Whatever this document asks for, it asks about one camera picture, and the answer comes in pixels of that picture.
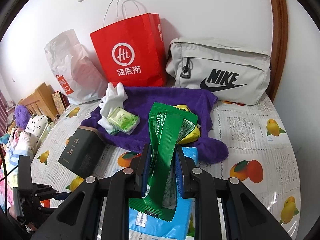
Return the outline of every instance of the pink curtain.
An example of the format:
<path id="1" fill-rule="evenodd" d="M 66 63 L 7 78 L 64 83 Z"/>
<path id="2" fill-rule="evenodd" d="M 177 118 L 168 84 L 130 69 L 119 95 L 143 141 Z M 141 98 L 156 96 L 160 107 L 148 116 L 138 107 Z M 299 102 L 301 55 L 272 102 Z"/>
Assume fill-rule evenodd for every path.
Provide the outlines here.
<path id="1" fill-rule="evenodd" d="M 0 91 L 0 137 L 6 133 L 8 114 L 5 109 L 6 101 Z"/>

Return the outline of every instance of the black box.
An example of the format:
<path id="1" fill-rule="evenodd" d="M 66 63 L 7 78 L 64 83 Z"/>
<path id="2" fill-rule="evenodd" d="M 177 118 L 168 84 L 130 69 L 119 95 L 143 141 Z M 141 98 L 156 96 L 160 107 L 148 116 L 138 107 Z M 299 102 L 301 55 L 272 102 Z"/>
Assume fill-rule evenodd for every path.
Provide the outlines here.
<path id="1" fill-rule="evenodd" d="M 97 129 L 79 126 L 69 138 L 58 162 L 85 179 L 92 174 L 105 147 L 106 143 Z"/>

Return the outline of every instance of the nike swoosh logo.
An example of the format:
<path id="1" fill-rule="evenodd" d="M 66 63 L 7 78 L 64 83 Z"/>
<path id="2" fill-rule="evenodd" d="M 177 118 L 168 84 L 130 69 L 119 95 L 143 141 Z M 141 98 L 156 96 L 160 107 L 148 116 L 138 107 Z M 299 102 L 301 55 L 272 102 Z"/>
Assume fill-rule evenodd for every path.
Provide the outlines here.
<path id="1" fill-rule="evenodd" d="M 230 89 L 230 88 L 236 88 L 236 87 L 241 87 L 241 86 L 245 86 L 247 84 L 243 84 L 243 85 L 235 85 L 235 86 L 223 86 L 223 87 L 208 87 L 205 83 L 206 78 L 201 82 L 200 84 L 200 88 L 201 89 L 207 89 L 210 92 L 216 92 L 216 91 L 221 91 L 221 90 L 225 90 L 225 89 Z"/>

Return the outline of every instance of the white pillow with black pattern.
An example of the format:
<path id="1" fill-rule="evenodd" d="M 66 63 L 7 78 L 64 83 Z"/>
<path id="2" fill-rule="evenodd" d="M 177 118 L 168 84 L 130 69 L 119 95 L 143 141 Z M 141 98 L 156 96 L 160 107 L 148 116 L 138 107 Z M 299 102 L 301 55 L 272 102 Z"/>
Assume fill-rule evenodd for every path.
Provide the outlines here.
<path id="1" fill-rule="evenodd" d="M 30 133 L 31 137 L 36 138 L 36 143 L 38 144 L 39 138 L 48 123 L 50 123 L 50 121 L 47 116 L 33 115 L 31 116 L 25 131 Z"/>

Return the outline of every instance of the silver screw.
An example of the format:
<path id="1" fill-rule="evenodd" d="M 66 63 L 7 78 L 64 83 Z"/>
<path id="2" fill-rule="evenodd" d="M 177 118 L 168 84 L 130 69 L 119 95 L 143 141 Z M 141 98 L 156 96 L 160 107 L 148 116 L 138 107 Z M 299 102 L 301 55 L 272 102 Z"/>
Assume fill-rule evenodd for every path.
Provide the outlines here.
<path id="1" fill-rule="evenodd" d="M 123 173 L 124 173 L 124 174 L 131 174 L 131 173 L 133 173 L 133 169 L 131 169 L 131 168 L 125 168 L 125 169 L 123 170 Z"/>
<path id="2" fill-rule="evenodd" d="M 86 181 L 87 183 L 93 183 L 93 182 L 95 182 L 95 180 L 96 180 L 96 178 L 95 178 L 94 176 L 89 176 L 89 177 L 87 177 L 87 178 L 85 179 L 85 181 Z"/>
<path id="3" fill-rule="evenodd" d="M 201 174 L 202 170 L 201 170 L 200 168 L 193 168 L 193 169 L 192 169 L 192 172 L 193 172 L 194 174 Z"/>
<path id="4" fill-rule="evenodd" d="M 238 184 L 238 183 L 239 183 L 239 179 L 236 178 L 236 177 L 231 177 L 231 178 L 230 178 L 230 183 L 232 183 L 232 184 Z"/>

